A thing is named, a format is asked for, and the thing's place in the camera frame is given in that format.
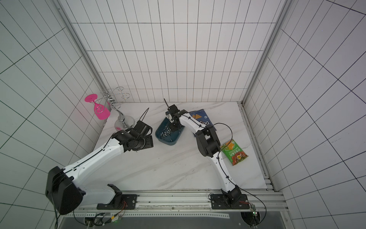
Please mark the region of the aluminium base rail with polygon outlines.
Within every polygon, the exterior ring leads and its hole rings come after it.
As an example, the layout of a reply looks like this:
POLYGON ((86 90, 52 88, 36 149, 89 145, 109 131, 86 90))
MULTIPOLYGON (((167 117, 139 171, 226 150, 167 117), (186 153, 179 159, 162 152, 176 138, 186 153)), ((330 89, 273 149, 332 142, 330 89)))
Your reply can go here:
POLYGON ((216 217, 227 218, 232 212, 256 210, 263 218, 271 212, 288 212, 289 208, 281 192, 253 189, 235 207, 228 208, 218 203, 218 190, 189 191, 128 191, 122 210, 99 210, 96 205, 78 207, 67 217, 92 218, 95 215, 119 217, 216 217))

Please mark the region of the green orange snack bag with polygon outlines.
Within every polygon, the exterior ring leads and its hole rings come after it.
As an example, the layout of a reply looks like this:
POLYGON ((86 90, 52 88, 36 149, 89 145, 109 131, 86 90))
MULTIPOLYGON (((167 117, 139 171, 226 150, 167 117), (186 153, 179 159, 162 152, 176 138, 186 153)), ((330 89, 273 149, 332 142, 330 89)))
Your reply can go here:
POLYGON ((248 158, 248 155, 234 140, 224 143, 221 146, 221 151, 225 154, 233 166, 248 158))

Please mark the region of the teal plastic storage box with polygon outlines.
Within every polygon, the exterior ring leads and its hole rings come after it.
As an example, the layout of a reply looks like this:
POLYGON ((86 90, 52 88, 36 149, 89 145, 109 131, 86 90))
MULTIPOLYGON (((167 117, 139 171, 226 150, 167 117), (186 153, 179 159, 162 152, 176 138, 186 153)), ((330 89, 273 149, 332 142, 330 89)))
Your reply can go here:
POLYGON ((185 127, 180 127, 178 130, 172 131, 169 127, 170 121, 165 118, 157 130, 155 131, 155 137, 162 143, 173 146, 178 141, 185 127))

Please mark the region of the chrome lamp with pink shades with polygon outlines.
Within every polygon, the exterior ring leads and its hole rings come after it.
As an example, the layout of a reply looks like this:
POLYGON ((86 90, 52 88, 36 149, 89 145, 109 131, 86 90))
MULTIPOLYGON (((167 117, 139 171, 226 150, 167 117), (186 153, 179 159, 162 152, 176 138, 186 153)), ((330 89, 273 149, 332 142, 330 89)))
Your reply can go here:
POLYGON ((111 116, 111 112, 115 111, 118 117, 114 123, 116 131, 129 130, 135 125, 135 120, 128 115, 125 115, 119 109, 122 103, 117 101, 117 97, 121 97, 126 100, 131 97, 127 92, 124 92, 124 87, 119 86, 116 88, 106 88, 101 91, 102 97, 98 97, 97 94, 90 94, 85 97, 86 103, 93 104, 93 110, 95 115, 100 120, 107 120, 111 116))

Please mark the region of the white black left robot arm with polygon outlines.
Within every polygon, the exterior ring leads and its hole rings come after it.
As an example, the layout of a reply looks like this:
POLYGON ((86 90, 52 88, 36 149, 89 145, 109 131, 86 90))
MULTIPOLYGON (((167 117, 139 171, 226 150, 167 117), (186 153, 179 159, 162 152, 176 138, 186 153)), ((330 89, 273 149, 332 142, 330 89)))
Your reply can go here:
POLYGON ((152 127, 138 121, 135 127, 113 133, 101 147, 64 168, 48 172, 45 195, 60 215, 79 206, 97 204, 99 209, 118 210, 124 206, 123 193, 113 184, 91 189, 85 181, 107 162, 127 151, 153 148, 152 127))

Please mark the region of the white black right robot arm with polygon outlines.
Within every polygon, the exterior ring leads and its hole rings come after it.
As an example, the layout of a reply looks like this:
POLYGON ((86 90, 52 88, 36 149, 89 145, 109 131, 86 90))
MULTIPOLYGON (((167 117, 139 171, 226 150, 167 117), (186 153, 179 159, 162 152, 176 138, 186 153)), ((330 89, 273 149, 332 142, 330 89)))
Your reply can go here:
POLYGON ((198 122, 186 110, 179 110, 176 105, 168 106, 165 115, 170 121, 169 127, 172 131, 179 127, 185 127, 194 134, 199 152, 202 156, 210 159, 217 173, 224 204, 227 207, 232 207, 239 201, 242 193, 233 179, 230 178, 229 171, 222 162, 221 144, 214 126, 198 122))

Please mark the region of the blue Doritos chip bag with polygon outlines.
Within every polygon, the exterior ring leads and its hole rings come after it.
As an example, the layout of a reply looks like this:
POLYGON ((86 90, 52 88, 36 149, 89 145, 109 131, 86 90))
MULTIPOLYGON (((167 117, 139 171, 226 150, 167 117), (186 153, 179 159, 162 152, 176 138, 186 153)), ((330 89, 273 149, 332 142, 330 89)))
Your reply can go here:
POLYGON ((201 123, 205 126, 213 126, 213 123, 209 119, 209 117, 204 109, 191 111, 189 114, 199 123, 201 123))

